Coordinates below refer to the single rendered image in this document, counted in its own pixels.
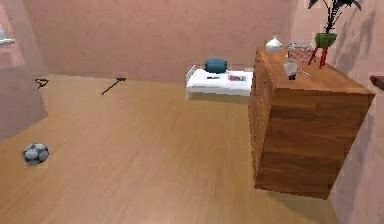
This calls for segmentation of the round silver alarm clock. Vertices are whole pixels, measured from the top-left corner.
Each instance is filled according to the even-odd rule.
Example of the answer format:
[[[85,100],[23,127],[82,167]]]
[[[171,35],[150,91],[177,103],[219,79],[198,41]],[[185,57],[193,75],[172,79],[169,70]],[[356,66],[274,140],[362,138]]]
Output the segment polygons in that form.
[[[287,58],[284,62],[284,71],[290,80],[295,80],[298,72],[298,66],[291,58]]]

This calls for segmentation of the house plant in green pot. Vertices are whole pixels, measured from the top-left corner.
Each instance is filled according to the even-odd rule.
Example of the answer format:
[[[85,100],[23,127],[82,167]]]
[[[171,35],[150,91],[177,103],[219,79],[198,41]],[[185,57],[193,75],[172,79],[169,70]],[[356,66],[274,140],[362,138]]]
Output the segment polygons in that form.
[[[308,64],[311,64],[318,50],[321,49],[319,68],[322,68],[326,64],[328,49],[336,41],[337,34],[332,33],[332,30],[335,29],[335,24],[342,15],[342,8],[355,6],[359,11],[362,10],[358,0],[331,0],[331,4],[328,4],[327,0],[322,0],[322,2],[327,9],[327,23],[324,27],[325,31],[315,35],[315,48],[308,61]]]

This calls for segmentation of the brown wooden chest of drawers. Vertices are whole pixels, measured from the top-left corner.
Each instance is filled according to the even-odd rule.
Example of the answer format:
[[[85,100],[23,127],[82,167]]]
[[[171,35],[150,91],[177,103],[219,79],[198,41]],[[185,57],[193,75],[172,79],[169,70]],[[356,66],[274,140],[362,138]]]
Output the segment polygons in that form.
[[[257,189],[326,199],[375,94],[330,65],[300,62],[291,80],[287,52],[258,47],[248,104]]]

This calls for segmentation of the grey and white ball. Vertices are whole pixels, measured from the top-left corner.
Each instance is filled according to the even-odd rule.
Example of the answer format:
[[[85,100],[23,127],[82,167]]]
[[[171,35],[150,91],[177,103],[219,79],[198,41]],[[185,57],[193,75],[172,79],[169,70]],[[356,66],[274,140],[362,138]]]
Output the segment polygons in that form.
[[[43,163],[49,156],[49,149],[42,143],[32,143],[26,146],[22,152],[24,162],[29,166]]]

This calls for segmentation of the black thin stick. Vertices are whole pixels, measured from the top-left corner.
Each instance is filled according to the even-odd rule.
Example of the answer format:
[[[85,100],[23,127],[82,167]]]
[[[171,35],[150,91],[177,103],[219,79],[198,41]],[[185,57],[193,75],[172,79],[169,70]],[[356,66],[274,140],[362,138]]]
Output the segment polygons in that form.
[[[125,77],[117,77],[116,78],[116,81],[111,85],[109,86],[107,89],[105,89],[101,95],[104,95],[106,94],[110,89],[112,89],[113,87],[115,87],[119,82],[124,82],[126,81],[126,78]]]

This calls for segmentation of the white wall shelf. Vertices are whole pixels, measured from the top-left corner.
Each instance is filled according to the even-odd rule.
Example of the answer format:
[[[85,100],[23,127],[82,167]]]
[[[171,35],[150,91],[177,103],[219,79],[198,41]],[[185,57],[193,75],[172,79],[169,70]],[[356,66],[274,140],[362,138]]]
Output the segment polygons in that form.
[[[0,25],[0,46],[9,46],[15,43],[15,40],[8,38],[2,26]]]

